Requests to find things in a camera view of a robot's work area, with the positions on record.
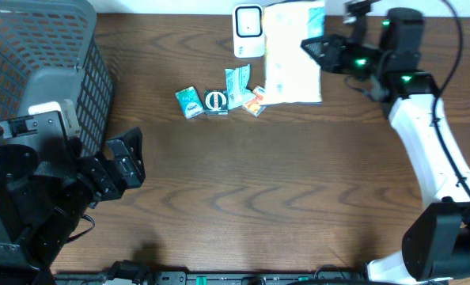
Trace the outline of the orange wet sheet package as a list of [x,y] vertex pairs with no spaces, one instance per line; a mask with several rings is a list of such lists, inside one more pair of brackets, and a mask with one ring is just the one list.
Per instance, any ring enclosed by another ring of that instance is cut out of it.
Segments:
[[320,66],[301,42],[324,35],[325,15],[324,1],[283,1],[263,9],[263,105],[322,102]]

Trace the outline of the green Kleenex tissue pack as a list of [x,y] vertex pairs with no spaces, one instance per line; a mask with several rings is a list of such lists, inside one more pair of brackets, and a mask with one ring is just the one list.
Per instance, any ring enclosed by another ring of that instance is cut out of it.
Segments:
[[256,95],[248,89],[248,83],[251,77],[250,64],[235,69],[225,69],[225,74],[229,110],[241,107],[244,103],[256,97]]

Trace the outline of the dark green scrub pad pack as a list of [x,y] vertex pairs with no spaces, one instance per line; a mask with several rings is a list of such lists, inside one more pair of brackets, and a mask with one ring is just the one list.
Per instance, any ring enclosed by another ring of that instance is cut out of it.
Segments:
[[229,113],[228,97],[225,90],[206,90],[204,104],[205,113],[208,116],[225,116]]

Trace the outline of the small orange tissue pack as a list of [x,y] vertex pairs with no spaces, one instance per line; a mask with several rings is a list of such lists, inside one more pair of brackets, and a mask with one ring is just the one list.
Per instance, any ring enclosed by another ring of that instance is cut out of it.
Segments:
[[264,99],[265,89],[264,87],[258,85],[252,91],[252,93],[255,95],[255,97],[243,103],[242,108],[250,114],[254,115],[254,117],[257,117],[265,109],[265,106],[261,104],[261,101]]

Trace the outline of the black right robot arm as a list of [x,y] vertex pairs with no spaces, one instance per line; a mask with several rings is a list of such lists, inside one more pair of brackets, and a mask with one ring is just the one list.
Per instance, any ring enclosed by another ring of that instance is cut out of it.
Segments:
[[443,88],[419,68],[425,21],[415,9],[393,8],[377,46],[366,44],[369,1],[349,1],[350,36],[309,38],[301,48],[321,70],[370,81],[366,96],[381,105],[400,137],[419,183],[423,213],[400,250],[370,261],[365,282],[443,284],[470,277],[470,168],[445,116]]

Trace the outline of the small teal tissue pack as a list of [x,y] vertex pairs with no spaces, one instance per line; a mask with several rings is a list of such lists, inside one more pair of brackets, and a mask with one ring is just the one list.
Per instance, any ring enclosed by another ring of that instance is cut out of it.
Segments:
[[176,92],[176,99],[178,100],[184,117],[187,120],[205,112],[203,103],[193,86]]

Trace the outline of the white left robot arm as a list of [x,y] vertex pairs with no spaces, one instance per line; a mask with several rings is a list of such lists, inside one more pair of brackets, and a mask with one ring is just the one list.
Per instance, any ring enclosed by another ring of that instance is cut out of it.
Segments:
[[51,265],[76,241],[87,209],[119,200],[146,179],[142,131],[109,139],[114,157],[80,155],[79,139],[38,135],[0,146],[0,284],[53,284]]

